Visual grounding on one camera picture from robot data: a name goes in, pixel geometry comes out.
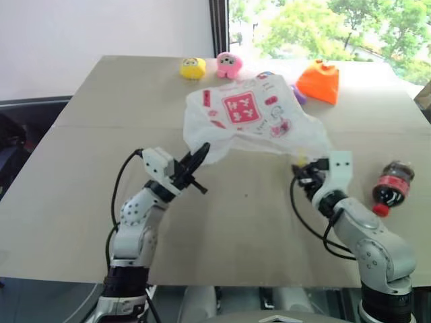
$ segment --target orange toy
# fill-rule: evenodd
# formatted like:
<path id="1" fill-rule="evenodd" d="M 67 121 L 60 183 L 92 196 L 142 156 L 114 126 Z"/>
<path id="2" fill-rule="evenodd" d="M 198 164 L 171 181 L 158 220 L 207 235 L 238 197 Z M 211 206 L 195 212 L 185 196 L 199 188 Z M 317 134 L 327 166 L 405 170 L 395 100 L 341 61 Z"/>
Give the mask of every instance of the orange toy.
<path id="1" fill-rule="evenodd" d="M 300 76 L 296 87 L 306 96 L 336 104 L 338 79 L 337 67 L 326 65 L 321 59 L 317 59 Z"/>

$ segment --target window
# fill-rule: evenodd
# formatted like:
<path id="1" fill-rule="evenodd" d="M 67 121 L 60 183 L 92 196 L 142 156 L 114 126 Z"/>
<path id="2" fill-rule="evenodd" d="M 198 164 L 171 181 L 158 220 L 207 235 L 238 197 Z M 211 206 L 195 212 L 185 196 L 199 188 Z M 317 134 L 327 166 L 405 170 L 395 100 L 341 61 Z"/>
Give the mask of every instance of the window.
<path id="1" fill-rule="evenodd" d="M 431 0 L 229 0 L 230 51 L 254 59 L 388 62 L 406 85 L 425 85 L 430 13 Z"/>

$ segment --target plastic bag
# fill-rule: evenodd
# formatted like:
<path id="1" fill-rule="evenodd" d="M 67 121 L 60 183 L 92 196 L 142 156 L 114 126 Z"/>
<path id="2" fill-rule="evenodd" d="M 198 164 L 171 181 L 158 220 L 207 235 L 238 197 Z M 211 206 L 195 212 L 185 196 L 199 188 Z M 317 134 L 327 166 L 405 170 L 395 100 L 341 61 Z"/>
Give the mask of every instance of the plastic bag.
<path id="1" fill-rule="evenodd" d="M 211 144 L 205 164 L 230 148 L 308 159 L 330 150 L 324 126 L 304 113 L 284 78 L 264 73 L 189 94 L 183 135 L 191 151 Z"/>

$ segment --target soda bottle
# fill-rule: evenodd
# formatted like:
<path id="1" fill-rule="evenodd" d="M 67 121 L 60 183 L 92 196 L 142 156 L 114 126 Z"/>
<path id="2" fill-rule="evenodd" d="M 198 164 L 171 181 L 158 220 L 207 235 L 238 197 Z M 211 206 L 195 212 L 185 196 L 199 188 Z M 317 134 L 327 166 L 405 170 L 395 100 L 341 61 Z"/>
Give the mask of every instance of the soda bottle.
<path id="1" fill-rule="evenodd" d="M 412 168 L 400 161 L 392 161 L 384 169 L 378 184 L 372 190 L 372 196 L 376 202 L 373 212 L 380 217 L 389 214 L 389 208 L 400 205 L 408 196 L 410 182 L 415 173 Z"/>

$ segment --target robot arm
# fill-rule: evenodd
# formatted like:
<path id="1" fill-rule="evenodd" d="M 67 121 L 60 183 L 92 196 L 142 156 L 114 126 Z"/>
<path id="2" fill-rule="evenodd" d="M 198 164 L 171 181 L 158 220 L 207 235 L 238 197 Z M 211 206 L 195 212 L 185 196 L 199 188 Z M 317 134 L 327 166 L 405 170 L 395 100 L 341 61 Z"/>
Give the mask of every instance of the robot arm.
<path id="1" fill-rule="evenodd" d="M 142 151 L 145 170 L 153 177 L 121 207 L 119 230 L 112 243 L 104 290 L 90 322 L 136 320 L 145 308 L 147 279 L 156 251 L 158 226 L 169 203 L 190 184 L 207 192 L 193 172 L 209 151 L 206 143 L 196 153 L 176 161 L 161 148 Z"/>
<path id="2" fill-rule="evenodd" d="M 329 159 L 294 167 L 294 173 L 316 209 L 328 219 L 340 215 L 333 229 L 358 261 L 362 319 L 367 323 L 415 322 L 409 277 L 416 267 L 413 250 L 373 212 L 346 195 L 352 177 L 351 153 L 334 151 Z"/>

